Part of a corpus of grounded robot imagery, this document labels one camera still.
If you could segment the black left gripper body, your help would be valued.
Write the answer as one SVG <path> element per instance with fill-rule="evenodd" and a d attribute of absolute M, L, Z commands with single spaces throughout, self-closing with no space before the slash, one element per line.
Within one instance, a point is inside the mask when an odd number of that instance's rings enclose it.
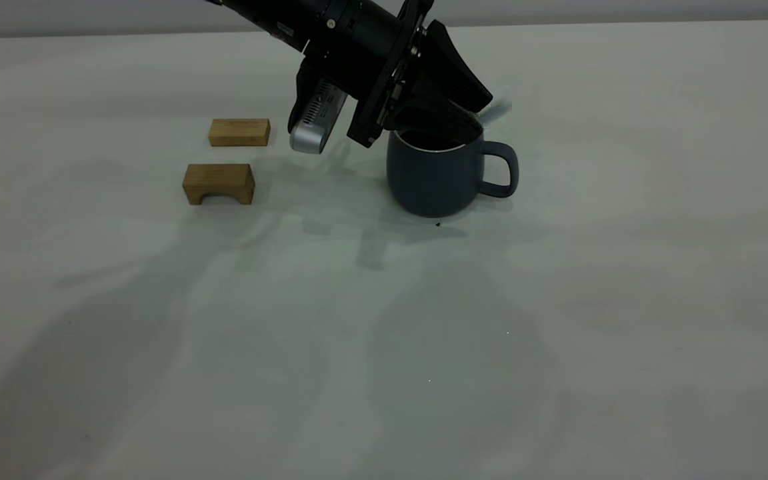
<path fill-rule="evenodd" d="M 405 1 L 397 15 L 373 1 L 356 3 L 350 40 L 366 68 L 355 95 L 357 106 L 347 136 L 369 148 L 384 130 L 386 118 L 405 90 L 409 65 L 420 57 L 423 22 L 433 1 Z"/>

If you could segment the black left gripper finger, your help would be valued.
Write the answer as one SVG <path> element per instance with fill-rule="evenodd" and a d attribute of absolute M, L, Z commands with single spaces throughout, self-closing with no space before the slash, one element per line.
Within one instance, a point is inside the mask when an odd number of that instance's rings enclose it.
<path fill-rule="evenodd" d="M 416 131 L 462 145 L 472 143 L 484 131 L 475 113 L 448 100 L 402 101 L 386 113 L 382 127 L 388 131 Z"/>
<path fill-rule="evenodd" d="M 438 19 L 425 30 L 423 64 L 442 94 L 467 111 L 480 112 L 493 100 L 493 94 L 461 58 L 446 26 Z"/>

